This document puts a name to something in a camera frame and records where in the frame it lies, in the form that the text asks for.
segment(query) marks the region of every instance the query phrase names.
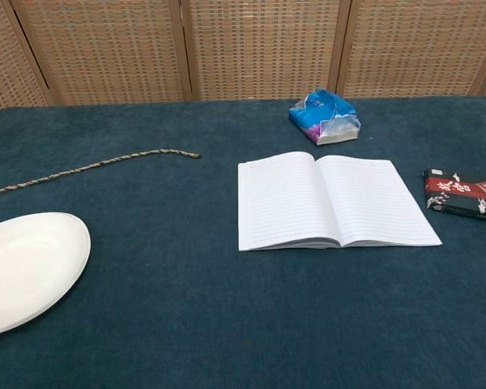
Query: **notebook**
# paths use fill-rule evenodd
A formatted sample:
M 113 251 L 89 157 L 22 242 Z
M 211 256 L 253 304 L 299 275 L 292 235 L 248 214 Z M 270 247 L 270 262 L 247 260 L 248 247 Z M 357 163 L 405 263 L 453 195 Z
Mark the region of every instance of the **notebook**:
M 289 152 L 238 165 L 239 250 L 441 244 L 389 160 Z

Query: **teal tablecloth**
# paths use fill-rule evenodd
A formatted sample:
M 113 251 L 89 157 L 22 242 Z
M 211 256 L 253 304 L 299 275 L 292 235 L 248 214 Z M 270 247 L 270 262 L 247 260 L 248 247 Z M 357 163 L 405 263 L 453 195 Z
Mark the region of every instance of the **teal tablecloth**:
M 0 221 L 85 221 L 87 268 L 0 335 L 0 387 L 486 387 L 486 222 L 424 210 L 443 246 L 237 251 L 237 163 L 302 150 L 390 159 L 424 208 L 427 166 L 486 175 L 486 98 L 354 100 L 357 141 L 315 147 L 292 101 L 0 112 Z

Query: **rope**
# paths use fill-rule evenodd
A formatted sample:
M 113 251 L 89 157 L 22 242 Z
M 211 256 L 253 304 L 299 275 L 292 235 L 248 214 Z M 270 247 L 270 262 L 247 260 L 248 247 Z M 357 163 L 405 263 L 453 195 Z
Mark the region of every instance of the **rope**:
M 140 156 L 150 156 L 152 154 L 178 154 L 180 156 L 189 156 L 191 158 L 199 158 L 201 156 L 200 154 L 198 154 L 196 152 L 184 152 L 182 150 L 174 150 L 174 149 L 171 149 L 171 148 L 159 148 L 159 149 L 156 149 L 156 150 L 150 150 L 148 152 L 134 152 L 133 154 L 129 154 L 129 155 L 126 155 L 126 156 L 117 156 L 115 158 L 112 158 L 111 160 L 102 160 L 100 162 L 96 162 L 95 164 L 82 166 L 82 167 L 77 168 L 77 169 L 66 170 L 64 172 L 50 174 L 49 176 L 37 178 L 36 180 L 22 182 L 21 184 L 9 185 L 9 186 L 6 186 L 4 188 L 1 188 L 0 193 L 5 193 L 5 192 L 9 192 L 11 190 L 17 190 L 17 189 L 20 189 L 20 188 L 27 188 L 28 186 L 31 186 L 31 185 L 41 184 L 42 182 L 47 182 L 47 181 L 52 181 L 52 180 L 55 180 L 56 178 L 68 176 L 70 174 L 81 173 L 81 172 L 84 172 L 85 170 L 99 168 L 100 166 L 104 166 L 104 165 L 114 164 L 116 162 L 121 162 L 122 160 L 130 160 L 132 158 L 138 158 Z

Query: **red book cover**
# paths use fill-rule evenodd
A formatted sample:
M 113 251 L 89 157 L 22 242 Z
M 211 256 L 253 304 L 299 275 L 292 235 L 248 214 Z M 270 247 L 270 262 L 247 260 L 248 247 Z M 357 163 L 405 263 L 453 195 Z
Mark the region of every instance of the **red book cover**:
M 427 168 L 424 191 L 427 208 L 486 220 L 486 177 Z

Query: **plastic bag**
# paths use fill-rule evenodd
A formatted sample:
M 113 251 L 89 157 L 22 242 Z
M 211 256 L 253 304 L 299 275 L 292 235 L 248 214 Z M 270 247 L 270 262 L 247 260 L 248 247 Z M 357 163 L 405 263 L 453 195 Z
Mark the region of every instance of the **plastic bag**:
M 317 145 L 358 138 L 360 120 L 342 97 L 317 89 L 290 108 L 290 120 Z

